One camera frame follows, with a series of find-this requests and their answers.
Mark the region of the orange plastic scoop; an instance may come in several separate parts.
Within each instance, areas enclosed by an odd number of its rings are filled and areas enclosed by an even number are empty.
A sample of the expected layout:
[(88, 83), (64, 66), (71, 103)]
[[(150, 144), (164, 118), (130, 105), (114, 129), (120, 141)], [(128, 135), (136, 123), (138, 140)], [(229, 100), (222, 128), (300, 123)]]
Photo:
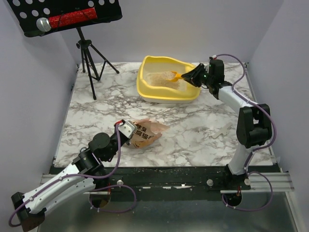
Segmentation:
[(177, 82), (178, 80), (183, 80), (183, 77), (180, 73), (176, 71), (171, 71), (174, 74), (174, 77), (170, 80), (171, 82)]

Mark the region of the pink cat litter bag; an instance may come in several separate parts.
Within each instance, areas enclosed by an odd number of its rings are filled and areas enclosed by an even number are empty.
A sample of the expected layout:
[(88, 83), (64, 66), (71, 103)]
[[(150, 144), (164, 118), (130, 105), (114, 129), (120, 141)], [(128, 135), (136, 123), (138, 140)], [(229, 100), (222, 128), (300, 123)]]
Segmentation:
[(137, 126), (137, 130), (134, 132), (130, 144), (126, 145), (131, 149), (150, 146), (162, 137), (163, 132), (169, 129), (169, 126), (149, 118), (133, 120), (132, 122)]

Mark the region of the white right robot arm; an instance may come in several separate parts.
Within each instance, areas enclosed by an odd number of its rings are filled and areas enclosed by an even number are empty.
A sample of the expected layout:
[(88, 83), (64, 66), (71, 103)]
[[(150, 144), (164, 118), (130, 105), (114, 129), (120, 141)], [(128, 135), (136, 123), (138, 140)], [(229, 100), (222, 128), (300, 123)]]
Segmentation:
[(245, 174), (253, 152), (266, 148), (265, 143), (272, 137), (270, 108), (237, 92), (225, 80), (225, 65), (220, 59), (211, 58), (208, 66), (200, 63), (181, 78), (194, 87), (206, 86), (211, 95), (238, 114), (236, 135), (239, 145), (228, 164), (230, 173), (222, 177), (223, 186), (234, 189), (240, 182), (238, 175)]

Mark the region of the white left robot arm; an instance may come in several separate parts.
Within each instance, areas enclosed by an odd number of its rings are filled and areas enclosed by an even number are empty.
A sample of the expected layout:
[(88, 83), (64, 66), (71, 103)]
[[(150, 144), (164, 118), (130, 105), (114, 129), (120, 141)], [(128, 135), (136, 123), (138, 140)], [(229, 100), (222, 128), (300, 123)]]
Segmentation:
[(11, 216), (17, 216), (19, 226), (29, 232), (44, 222), (52, 205), (61, 202), (59, 196), (65, 200), (79, 190), (104, 190), (116, 170), (106, 173), (102, 163), (111, 161), (115, 154), (120, 155), (121, 147), (132, 136), (133, 130), (121, 132), (118, 128), (112, 136), (102, 132), (96, 134), (88, 147), (58, 175), (30, 192), (13, 194), (11, 199), (15, 211)]

